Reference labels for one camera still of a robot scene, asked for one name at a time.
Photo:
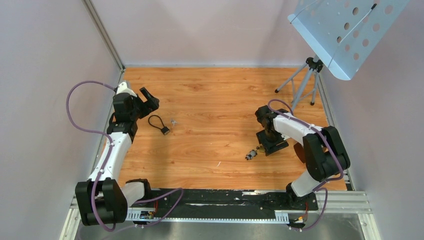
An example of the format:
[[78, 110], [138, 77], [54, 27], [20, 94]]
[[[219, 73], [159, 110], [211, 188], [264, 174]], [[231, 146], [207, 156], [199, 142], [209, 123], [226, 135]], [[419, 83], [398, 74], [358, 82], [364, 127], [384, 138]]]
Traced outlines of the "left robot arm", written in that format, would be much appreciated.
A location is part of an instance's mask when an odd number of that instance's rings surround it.
[[105, 132], [107, 138], [99, 162], [86, 181], [75, 187], [75, 196], [84, 226], [118, 224], [126, 220], [128, 208], [136, 202], [149, 206], [153, 193], [147, 179], [133, 179], [120, 187], [119, 177], [124, 158], [134, 142], [137, 121], [159, 108], [159, 99], [145, 88], [140, 88], [146, 98], [122, 83], [112, 98], [114, 112], [109, 118]]

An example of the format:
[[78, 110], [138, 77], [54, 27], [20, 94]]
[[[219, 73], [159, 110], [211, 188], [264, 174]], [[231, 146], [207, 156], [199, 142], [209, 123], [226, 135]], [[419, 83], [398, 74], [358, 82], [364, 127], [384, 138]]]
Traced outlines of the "black cable lock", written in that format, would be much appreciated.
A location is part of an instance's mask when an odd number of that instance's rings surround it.
[[170, 128], [165, 125], [163, 119], [159, 115], [153, 114], [149, 116], [147, 122], [151, 127], [160, 130], [164, 136], [171, 132]]

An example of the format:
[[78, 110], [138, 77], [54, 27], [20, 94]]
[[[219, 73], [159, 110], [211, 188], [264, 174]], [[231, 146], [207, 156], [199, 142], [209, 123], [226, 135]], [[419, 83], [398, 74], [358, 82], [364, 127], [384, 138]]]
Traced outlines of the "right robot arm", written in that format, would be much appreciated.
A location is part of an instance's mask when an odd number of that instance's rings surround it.
[[294, 149], [304, 161], [306, 170], [286, 187], [286, 204], [298, 209], [307, 195], [325, 182], [342, 175], [351, 166], [344, 143], [334, 126], [320, 127], [307, 123], [284, 109], [271, 110], [267, 105], [255, 112], [263, 129], [256, 133], [266, 156], [288, 147], [288, 139], [296, 141]]

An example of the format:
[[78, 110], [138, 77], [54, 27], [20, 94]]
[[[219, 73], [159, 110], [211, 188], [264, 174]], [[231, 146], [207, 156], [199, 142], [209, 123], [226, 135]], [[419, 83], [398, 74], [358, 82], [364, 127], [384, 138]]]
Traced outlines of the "small brass padlock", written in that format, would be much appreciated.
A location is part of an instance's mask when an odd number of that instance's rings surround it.
[[265, 148], [264, 148], [262, 145], [260, 145], [260, 146], [258, 147], [258, 151], [259, 151], [260, 153], [265, 153]]

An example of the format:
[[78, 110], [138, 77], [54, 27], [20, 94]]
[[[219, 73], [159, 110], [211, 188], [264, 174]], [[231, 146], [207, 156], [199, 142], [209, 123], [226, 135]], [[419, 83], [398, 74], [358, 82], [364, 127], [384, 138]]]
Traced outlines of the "small padlock keys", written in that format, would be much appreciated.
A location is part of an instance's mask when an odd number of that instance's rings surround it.
[[258, 155], [258, 151], [256, 149], [253, 149], [246, 154], [245, 159], [249, 161], [249, 160], [252, 160], [257, 155]]

